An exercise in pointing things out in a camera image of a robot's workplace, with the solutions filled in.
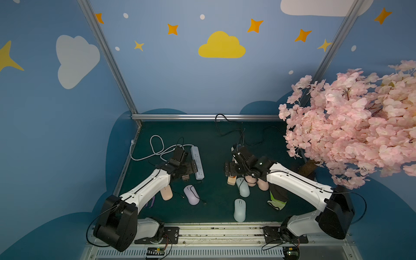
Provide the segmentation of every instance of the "light blue computer mouse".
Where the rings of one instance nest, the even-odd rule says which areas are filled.
[[[240,198],[234,201],[234,219],[237,222],[245,221],[245,201]]]

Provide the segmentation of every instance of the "white power strip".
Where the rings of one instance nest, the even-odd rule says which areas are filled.
[[[202,180],[204,176],[204,171],[202,169],[201,157],[199,156],[199,150],[197,146],[191,147],[192,159],[195,160],[196,168],[198,172],[195,174],[197,180]]]

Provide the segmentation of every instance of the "orange star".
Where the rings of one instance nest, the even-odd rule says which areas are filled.
[[[303,42],[305,42],[306,41],[306,37],[308,37],[308,35],[311,32],[312,31],[305,32],[304,30],[300,29],[299,36],[296,38],[295,42],[297,42],[297,41],[303,41]]]
[[[101,18],[102,15],[103,14],[95,14],[95,16],[97,16],[98,22],[104,24],[103,19]]]
[[[391,15],[392,12],[386,12],[386,9],[383,8],[383,11],[381,11],[380,15],[377,16],[374,21],[379,22],[381,25],[384,23],[384,19],[386,19],[387,16]]]
[[[247,32],[256,32],[256,33],[259,33],[260,24],[262,22],[263,21],[256,22],[255,20],[251,19],[251,26],[250,26],[250,28],[248,29]]]
[[[178,29],[178,25],[170,25],[170,24],[168,24],[168,26],[169,26],[169,32],[168,32],[168,34],[178,35],[178,33],[176,31]]]

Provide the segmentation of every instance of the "pink computer mouse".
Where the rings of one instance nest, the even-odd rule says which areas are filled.
[[[196,205],[199,203],[199,195],[196,193],[195,187],[193,185],[188,185],[183,189],[186,197],[188,198],[189,204]]]

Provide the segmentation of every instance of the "star decal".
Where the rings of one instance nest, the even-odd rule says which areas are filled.
[[[322,46],[321,46],[321,47],[319,47],[318,49],[324,49],[324,52],[326,52],[326,51],[327,51],[328,46],[330,46],[330,45],[331,45],[331,43],[332,43],[332,42],[327,42],[327,39],[325,39],[324,44],[322,44]]]
[[[263,21],[256,22],[255,20],[251,19],[251,26],[250,26],[250,28],[248,29],[247,32],[256,32],[256,33],[259,33],[260,24],[262,22]]]
[[[5,67],[13,67],[16,69],[24,70],[19,66],[12,58],[10,58],[10,47],[12,41],[8,41],[3,48],[0,49],[0,71]]]
[[[103,19],[102,19],[102,16],[103,14],[95,14],[95,16],[97,16],[97,20],[98,20],[98,22],[99,23],[102,23],[102,24],[104,24],[104,22],[103,22]]]
[[[297,42],[297,41],[303,41],[303,42],[305,42],[306,41],[306,37],[308,37],[308,35],[311,32],[312,31],[305,32],[304,30],[300,29],[299,36],[296,38],[295,42]]]
[[[143,46],[144,43],[142,44],[138,44],[136,41],[134,41],[136,43],[136,47],[134,47],[135,49],[141,49],[141,51],[143,51],[143,49],[141,48]]]
[[[380,15],[377,16],[374,21],[379,22],[381,25],[384,23],[384,19],[386,19],[387,16],[391,15],[392,12],[386,12],[386,9],[383,8],[383,11],[381,11]]]
[[[169,32],[168,32],[168,34],[178,35],[178,33],[176,31],[178,29],[178,26],[177,25],[170,25],[170,24],[168,24],[168,26],[169,26]]]

